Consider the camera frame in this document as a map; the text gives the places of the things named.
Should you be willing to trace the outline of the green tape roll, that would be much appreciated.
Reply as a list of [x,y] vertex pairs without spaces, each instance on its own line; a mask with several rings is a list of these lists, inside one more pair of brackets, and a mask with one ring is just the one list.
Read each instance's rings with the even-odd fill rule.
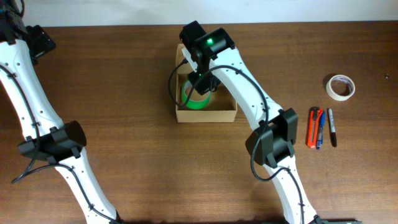
[[[192,84],[188,80],[185,80],[182,85],[182,95],[181,95],[182,103],[184,103],[187,100],[191,89],[192,89]],[[186,104],[186,107],[191,110],[202,110],[208,105],[208,103],[210,102],[210,98],[211,98],[211,92],[207,92],[204,95],[201,95],[196,90],[193,90],[190,99]]]

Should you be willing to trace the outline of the brown cardboard box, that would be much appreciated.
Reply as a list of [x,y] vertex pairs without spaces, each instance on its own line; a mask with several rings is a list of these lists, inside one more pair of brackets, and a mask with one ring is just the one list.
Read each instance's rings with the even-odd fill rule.
[[[180,104],[182,101],[182,85],[187,80],[187,75],[192,71],[187,63],[182,65],[172,79],[172,93]],[[237,102],[233,99],[228,89],[220,84],[218,89],[210,96],[209,103],[200,110],[175,107],[178,123],[217,123],[233,122],[238,112]]]

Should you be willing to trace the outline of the orange utility knife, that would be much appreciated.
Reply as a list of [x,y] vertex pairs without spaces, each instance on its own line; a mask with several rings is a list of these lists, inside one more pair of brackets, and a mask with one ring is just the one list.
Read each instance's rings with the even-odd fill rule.
[[316,148],[318,140],[318,130],[323,116],[323,110],[319,107],[311,107],[308,115],[307,141],[309,148]]

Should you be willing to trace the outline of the blue ballpoint pen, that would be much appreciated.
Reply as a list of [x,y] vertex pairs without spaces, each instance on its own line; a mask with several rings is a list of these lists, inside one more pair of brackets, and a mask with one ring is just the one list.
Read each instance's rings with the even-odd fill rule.
[[320,150],[321,146],[323,144],[323,128],[325,125],[325,113],[323,112],[320,120],[319,120],[319,125],[318,125],[318,133],[317,133],[317,143],[316,143],[316,149]]

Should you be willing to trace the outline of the black permanent marker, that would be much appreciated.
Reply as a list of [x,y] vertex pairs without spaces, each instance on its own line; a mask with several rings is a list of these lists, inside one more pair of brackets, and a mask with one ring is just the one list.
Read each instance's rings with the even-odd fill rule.
[[328,108],[328,119],[329,119],[329,124],[330,124],[331,144],[333,147],[337,147],[335,121],[334,121],[333,112],[332,112],[331,108]]

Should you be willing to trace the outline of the beige masking tape roll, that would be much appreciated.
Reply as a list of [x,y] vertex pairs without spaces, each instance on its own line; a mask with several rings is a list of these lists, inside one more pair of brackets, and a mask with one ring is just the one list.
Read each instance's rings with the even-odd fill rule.
[[336,101],[346,101],[354,95],[356,86],[350,77],[339,74],[332,76],[327,81],[325,89],[330,98]]

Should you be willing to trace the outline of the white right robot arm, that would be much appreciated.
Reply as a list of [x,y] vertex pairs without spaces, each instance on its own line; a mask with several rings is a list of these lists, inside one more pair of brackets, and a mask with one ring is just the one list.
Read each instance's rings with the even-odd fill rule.
[[245,142],[253,176],[272,182],[282,203],[284,223],[322,223],[311,206],[298,174],[294,144],[298,116],[283,109],[261,87],[245,65],[229,34],[206,32],[193,21],[179,35],[184,63],[189,63],[189,94],[205,95],[223,84],[242,109],[252,133]]

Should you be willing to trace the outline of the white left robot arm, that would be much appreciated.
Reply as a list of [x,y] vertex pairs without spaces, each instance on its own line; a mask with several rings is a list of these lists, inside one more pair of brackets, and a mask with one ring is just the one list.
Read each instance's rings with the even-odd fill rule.
[[55,168],[65,179],[87,223],[122,223],[91,170],[86,136],[78,121],[64,123],[55,112],[37,78],[39,57],[56,48],[41,26],[25,26],[25,4],[1,1],[1,83],[18,115],[24,142],[19,152],[30,159],[22,174],[12,180]]

